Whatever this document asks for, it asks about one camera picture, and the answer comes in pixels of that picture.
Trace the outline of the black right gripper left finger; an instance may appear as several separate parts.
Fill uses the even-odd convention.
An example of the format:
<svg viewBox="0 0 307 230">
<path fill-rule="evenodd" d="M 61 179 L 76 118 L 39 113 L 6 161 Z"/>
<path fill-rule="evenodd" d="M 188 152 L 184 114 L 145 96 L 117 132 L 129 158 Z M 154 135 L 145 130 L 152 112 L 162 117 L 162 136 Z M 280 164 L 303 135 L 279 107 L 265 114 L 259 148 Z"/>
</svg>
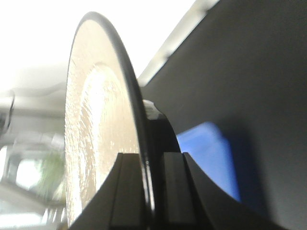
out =
<svg viewBox="0 0 307 230">
<path fill-rule="evenodd" d="M 71 230 L 145 230 L 139 155 L 119 153 L 108 177 L 70 226 Z"/>
</svg>

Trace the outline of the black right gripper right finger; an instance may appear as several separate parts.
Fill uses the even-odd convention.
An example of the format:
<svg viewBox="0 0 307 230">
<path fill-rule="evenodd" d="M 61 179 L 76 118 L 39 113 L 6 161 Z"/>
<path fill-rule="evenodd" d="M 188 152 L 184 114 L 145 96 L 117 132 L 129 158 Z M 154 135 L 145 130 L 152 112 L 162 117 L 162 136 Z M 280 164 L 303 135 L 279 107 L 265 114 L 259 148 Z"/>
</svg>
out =
<svg viewBox="0 0 307 230">
<path fill-rule="evenodd" d="M 164 153 L 165 230 L 281 230 L 234 200 L 188 153 Z"/>
</svg>

